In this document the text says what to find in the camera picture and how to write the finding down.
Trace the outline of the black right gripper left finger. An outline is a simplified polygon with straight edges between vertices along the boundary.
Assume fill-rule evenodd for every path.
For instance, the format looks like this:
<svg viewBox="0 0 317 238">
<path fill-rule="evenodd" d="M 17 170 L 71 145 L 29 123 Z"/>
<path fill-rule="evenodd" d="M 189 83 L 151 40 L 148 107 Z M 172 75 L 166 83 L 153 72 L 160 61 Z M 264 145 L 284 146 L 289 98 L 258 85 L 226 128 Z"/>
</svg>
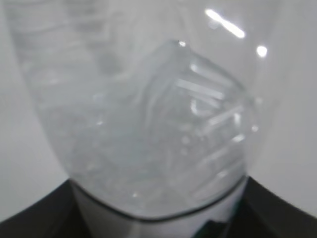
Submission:
<svg viewBox="0 0 317 238">
<path fill-rule="evenodd" d="M 70 181 L 0 223 L 2 238 L 89 238 Z"/>
</svg>

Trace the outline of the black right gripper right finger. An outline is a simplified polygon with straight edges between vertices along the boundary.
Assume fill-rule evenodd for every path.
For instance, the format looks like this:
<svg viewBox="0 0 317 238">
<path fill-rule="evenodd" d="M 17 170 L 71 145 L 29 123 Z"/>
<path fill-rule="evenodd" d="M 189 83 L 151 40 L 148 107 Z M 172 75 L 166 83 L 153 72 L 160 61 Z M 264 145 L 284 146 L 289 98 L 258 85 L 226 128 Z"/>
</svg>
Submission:
<svg viewBox="0 0 317 238">
<path fill-rule="evenodd" d="M 315 238 L 317 219 L 249 178 L 228 223 L 208 221 L 199 238 Z"/>
</svg>

